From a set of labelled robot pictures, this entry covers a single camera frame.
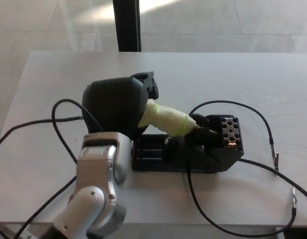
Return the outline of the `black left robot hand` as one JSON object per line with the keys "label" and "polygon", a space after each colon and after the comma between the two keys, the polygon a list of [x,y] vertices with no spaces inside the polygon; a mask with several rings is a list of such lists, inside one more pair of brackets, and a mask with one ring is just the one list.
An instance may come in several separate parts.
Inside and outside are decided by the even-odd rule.
{"label": "black left robot hand", "polygon": [[83,92],[82,106],[94,117],[82,112],[88,133],[119,132],[131,140],[138,139],[148,128],[139,126],[147,101],[159,97],[153,72],[129,77],[97,80]]}

